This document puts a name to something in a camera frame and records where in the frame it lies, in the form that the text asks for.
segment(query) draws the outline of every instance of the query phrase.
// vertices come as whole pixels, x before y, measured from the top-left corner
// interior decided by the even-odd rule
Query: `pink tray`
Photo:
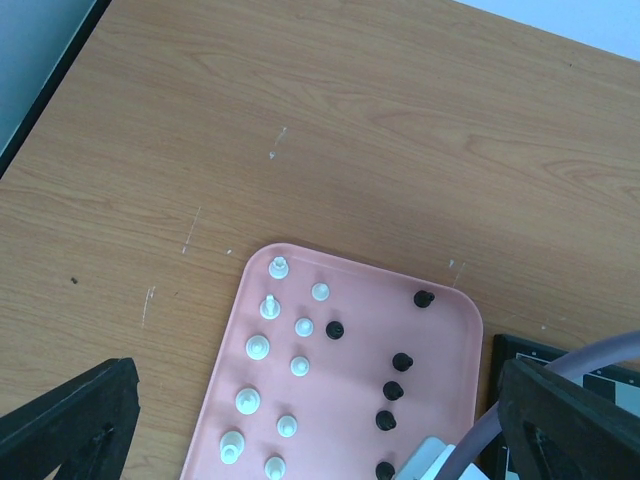
[[[282,280],[268,272],[276,256],[289,264]],[[317,282],[331,289],[324,302],[311,296]],[[428,308],[414,304],[418,290],[435,294]],[[282,307],[271,321],[259,312],[267,294]],[[294,331],[301,317],[314,322],[306,338]],[[344,325],[338,340],[325,333],[331,320]],[[245,350],[257,334],[270,342],[259,361]],[[286,462],[285,480],[375,479],[379,462],[398,468],[426,436],[457,443],[474,420],[481,346],[478,309],[458,290],[295,245],[267,246],[242,276],[181,478],[267,478],[265,462],[276,455]],[[414,359],[406,372],[392,366],[399,352]],[[290,370],[299,355],[311,365],[303,377]],[[382,393],[390,380],[405,392],[394,402]],[[246,387],[261,396],[252,415],[235,406]],[[384,409],[397,421],[386,432],[375,422]],[[290,438],[276,430],[282,415],[297,419]],[[226,465],[220,439],[230,430],[243,434],[245,448]]]

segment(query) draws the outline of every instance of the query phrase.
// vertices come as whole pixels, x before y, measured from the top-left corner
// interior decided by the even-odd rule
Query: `wood grain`
[[[638,63],[452,2],[114,0],[0,183],[0,410],[133,356],[124,478],[176,478],[288,241],[469,294],[480,411],[493,334],[638,328],[638,131]]]

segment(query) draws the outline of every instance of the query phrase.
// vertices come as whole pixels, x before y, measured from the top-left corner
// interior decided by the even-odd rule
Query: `black chess piece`
[[[396,419],[389,410],[380,410],[376,414],[376,425],[383,432],[388,432],[389,430],[393,430],[396,428]]]
[[[391,400],[393,402],[404,395],[404,390],[398,382],[390,381],[384,384],[384,387],[382,387],[382,393],[387,400]]]
[[[338,340],[344,335],[344,326],[337,320],[333,320],[327,324],[326,332],[331,340]]]
[[[376,465],[376,478],[378,480],[391,480],[396,474],[396,469],[389,462],[380,462]]]
[[[413,303],[416,307],[427,308],[435,299],[436,296],[433,293],[420,290],[413,296]]]
[[[406,353],[396,353],[393,356],[393,368],[399,372],[406,372],[413,365],[413,358]]]

